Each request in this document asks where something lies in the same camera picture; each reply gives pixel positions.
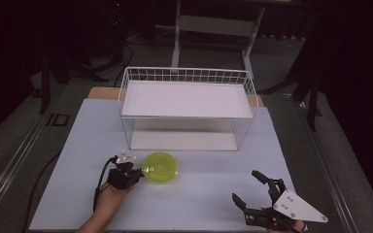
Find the yellow-green bowl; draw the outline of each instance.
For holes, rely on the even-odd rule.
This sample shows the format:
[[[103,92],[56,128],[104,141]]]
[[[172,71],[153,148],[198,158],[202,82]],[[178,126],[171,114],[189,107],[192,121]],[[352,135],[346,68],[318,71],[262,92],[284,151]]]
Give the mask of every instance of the yellow-green bowl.
[[[169,183],[178,175],[178,161],[169,153],[155,152],[145,159],[142,173],[152,183]]]

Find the wire basket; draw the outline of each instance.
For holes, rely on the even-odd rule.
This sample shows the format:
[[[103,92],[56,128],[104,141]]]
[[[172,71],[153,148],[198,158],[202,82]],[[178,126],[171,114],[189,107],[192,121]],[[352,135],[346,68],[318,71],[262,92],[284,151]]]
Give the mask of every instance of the wire basket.
[[[251,118],[231,118],[228,123],[231,125],[231,132],[234,135],[238,150],[245,139],[245,135],[251,126],[256,115],[258,99],[254,88],[253,79],[248,71],[243,70],[220,70],[220,69],[196,69],[196,68],[162,68],[162,67],[127,67],[123,74],[119,92],[119,114],[121,117],[125,137],[131,149],[133,133],[136,128],[137,119],[145,119],[144,116],[125,116],[122,111],[125,106],[125,99],[130,81],[148,81],[148,82],[181,82],[181,83],[223,83],[234,84],[243,87],[247,96],[248,105],[251,109]],[[165,150],[166,148],[155,148],[156,150]]]

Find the human hand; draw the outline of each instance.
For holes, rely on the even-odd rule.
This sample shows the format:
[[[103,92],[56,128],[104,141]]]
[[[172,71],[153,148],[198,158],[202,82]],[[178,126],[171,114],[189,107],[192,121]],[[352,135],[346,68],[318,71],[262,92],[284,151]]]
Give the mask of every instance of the human hand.
[[[104,219],[112,220],[123,204],[123,199],[134,187],[131,186],[128,189],[117,190],[109,183],[104,183],[101,186],[101,192],[99,193],[94,213],[101,215]]]
[[[114,215],[118,212],[123,199],[134,187],[131,186],[128,189],[117,190],[109,183],[104,183],[98,195],[95,211],[89,220],[80,227],[78,232],[104,232],[105,228],[114,218]]]
[[[295,223],[293,224],[292,228],[295,229],[296,231],[302,233],[304,230],[304,225],[305,222],[303,220],[296,220]],[[271,229],[266,230],[267,233],[293,233],[293,231],[288,230],[288,231],[274,231]]]

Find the white table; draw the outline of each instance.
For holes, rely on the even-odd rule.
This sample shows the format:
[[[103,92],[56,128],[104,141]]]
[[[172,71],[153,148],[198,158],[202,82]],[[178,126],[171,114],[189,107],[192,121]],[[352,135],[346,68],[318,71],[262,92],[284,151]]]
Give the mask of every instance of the white table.
[[[92,213],[93,193],[105,162],[121,150],[137,157],[135,168],[153,152],[127,148],[118,101],[85,99],[30,229],[78,229]],[[141,179],[108,230],[264,231],[245,224],[232,192],[249,208],[271,205],[267,185],[258,182],[252,170],[281,178],[293,190],[271,117],[263,107],[239,151],[168,152],[178,158],[178,177],[167,185]]]

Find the table surface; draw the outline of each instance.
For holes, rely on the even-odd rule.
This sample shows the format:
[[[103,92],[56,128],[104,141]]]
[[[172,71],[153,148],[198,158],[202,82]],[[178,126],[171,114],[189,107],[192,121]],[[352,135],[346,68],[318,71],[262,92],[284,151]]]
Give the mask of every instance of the table surface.
[[[124,117],[253,118],[241,84],[131,80],[125,92]]]
[[[115,100],[116,88],[94,88],[88,97],[31,222],[32,230],[77,229],[91,215],[93,191],[107,159],[126,150],[137,157],[135,167],[140,167],[153,152],[128,149]],[[282,178],[293,190],[271,117],[264,107],[259,107],[239,151],[168,152],[179,160],[179,176],[166,185],[141,179],[125,199],[110,230],[264,231],[245,224],[241,210],[231,199],[232,192],[250,208],[270,206],[268,188],[251,175],[252,170]]]

